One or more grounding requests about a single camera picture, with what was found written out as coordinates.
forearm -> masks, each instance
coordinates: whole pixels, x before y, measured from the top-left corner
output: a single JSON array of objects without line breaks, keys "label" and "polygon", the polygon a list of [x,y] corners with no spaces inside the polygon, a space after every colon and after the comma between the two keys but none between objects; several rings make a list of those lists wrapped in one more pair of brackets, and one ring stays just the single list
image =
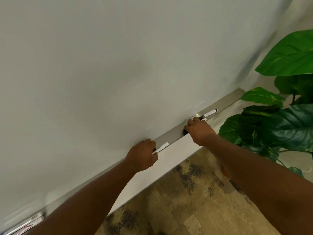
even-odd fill
[{"label": "forearm", "polygon": [[135,174],[132,166],[121,162],[73,195],[29,235],[94,235]]},{"label": "forearm", "polygon": [[294,232],[290,229],[293,226],[299,231],[296,220],[301,218],[305,222],[310,217],[309,211],[313,209],[311,182],[216,134],[207,137],[204,146],[282,234]]}]

hand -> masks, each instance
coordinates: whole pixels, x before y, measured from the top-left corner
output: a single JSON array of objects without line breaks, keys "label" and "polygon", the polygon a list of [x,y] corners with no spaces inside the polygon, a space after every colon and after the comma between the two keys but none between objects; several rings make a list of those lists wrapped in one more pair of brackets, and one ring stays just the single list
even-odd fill
[{"label": "hand", "polygon": [[206,121],[200,121],[197,117],[188,120],[188,125],[185,125],[184,129],[190,133],[193,141],[199,146],[205,146],[205,141],[208,136],[216,134]]},{"label": "hand", "polygon": [[155,148],[156,143],[148,138],[129,150],[125,162],[133,166],[135,173],[146,170],[159,159],[157,153],[152,155]]}]

finger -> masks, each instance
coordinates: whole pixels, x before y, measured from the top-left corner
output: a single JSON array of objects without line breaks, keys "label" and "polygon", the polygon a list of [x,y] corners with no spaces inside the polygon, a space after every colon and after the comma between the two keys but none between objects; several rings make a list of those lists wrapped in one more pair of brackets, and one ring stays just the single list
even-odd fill
[{"label": "finger", "polygon": [[200,122],[200,119],[199,119],[198,117],[194,117],[194,118],[193,118],[193,121],[194,121],[194,122]]},{"label": "finger", "polygon": [[154,153],[154,154],[152,155],[151,159],[152,159],[152,163],[154,164],[156,161],[158,161],[159,156],[157,155],[157,153]]},{"label": "finger", "polygon": [[188,121],[187,121],[187,124],[188,124],[189,126],[192,126],[193,124],[195,124],[195,122],[194,122],[193,120],[188,120]]},{"label": "finger", "polygon": [[157,146],[156,146],[156,142],[154,142],[154,141],[151,141],[150,143],[149,143],[149,146],[152,148],[152,150],[154,150]]},{"label": "finger", "polygon": [[184,130],[186,130],[186,131],[189,133],[190,126],[189,126],[189,125],[185,125],[185,126],[184,126]]}]

whiteboard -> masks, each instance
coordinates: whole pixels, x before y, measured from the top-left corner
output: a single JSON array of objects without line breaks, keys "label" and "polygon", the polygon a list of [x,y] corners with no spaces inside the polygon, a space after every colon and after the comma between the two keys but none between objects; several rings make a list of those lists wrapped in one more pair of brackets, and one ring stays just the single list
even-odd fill
[{"label": "whiteboard", "polygon": [[0,210],[47,205],[235,90],[286,0],[0,0]]}]

floor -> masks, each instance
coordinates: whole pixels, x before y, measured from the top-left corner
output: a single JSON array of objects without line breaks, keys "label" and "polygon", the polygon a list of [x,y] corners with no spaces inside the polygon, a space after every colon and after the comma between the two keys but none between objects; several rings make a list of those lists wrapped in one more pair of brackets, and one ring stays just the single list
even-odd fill
[{"label": "floor", "polygon": [[274,235],[276,229],[200,149],[107,217],[96,235]]}]

